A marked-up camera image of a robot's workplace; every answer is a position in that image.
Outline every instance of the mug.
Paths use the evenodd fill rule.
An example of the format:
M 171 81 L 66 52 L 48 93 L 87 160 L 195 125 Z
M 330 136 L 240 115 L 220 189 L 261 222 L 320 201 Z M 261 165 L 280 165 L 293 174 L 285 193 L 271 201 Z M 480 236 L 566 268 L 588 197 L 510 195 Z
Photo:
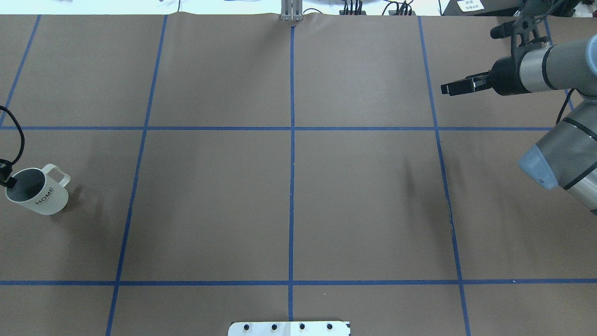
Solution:
M 64 176 L 60 182 L 48 176 L 52 170 Z M 64 187 L 70 182 L 70 176 L 51 163 L 42 169 L 23 169 L 13 177 L 17 183 L 13 188 L 5 189 L 6 197 L 37 213 L 53 215 L 62 210 L 69 200 L 69 193 Z

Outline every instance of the white label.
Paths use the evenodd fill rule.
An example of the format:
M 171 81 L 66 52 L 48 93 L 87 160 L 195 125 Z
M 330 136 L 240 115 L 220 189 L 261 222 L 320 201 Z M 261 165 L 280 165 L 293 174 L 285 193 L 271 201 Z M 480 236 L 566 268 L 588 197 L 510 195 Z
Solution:
M 460 9 L 463 12 L 480 11 L 485 9 L 481 3 L 481 0 L 460 0 L 458 1 L 458 6 L 460 6 Z

